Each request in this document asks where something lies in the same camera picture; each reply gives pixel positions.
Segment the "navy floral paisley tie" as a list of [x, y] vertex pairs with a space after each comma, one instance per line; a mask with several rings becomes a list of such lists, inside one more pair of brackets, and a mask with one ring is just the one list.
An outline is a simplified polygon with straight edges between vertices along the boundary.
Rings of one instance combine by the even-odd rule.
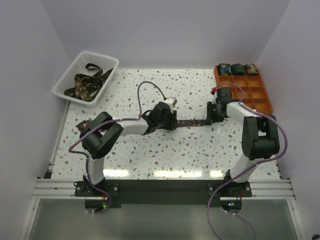
[[[91, 120], [83, 120], [79, 124], [76, 125], [76, 128], [81, 132], [84, 130], [87, 125], [91, 122]], [[173, 129], [177, 128], [190, 128], [190, 127], [203, 127], [210, 126], [212, 123], [210, 121], [204, 119], [189, 119], [189, 120], [177, 120], [176, 123], [173, 124]]]

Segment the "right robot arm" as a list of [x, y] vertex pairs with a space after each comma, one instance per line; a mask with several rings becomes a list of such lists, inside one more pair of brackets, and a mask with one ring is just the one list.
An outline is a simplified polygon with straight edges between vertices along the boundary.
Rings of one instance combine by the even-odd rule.
[[227, 87], [214, 87], [211, 94], [213, 101], [207, 103], [206, 120], [213, 124], [231, 118], [242, 126], [242, 155], [226, 174], [230, 180], [222, 185], [223, 192], [233, 197], [241, 190], [240, 183], [249, 180], [259, 163], [278, 154], [278, 126], [274, 116], [259, 113], [247, 107], [241, 99], [234, 99]]

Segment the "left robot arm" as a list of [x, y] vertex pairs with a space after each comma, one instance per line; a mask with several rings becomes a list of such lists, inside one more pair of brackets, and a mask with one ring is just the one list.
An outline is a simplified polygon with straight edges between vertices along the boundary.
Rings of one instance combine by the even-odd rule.
[[107, 112], [100, 113], [81, 131], [82, 147], [89, 154], [86, 163], [86, 191], [92, 196], [99, 196], [104, 190], [104, 158], [111, 151], [118, 138], [128, 135], [148, 135], [157, 129], [173, 131], [177, 128], [177, 99], [166, 98], [158, 102], [148, 113], [138, 119], [113, 119]]

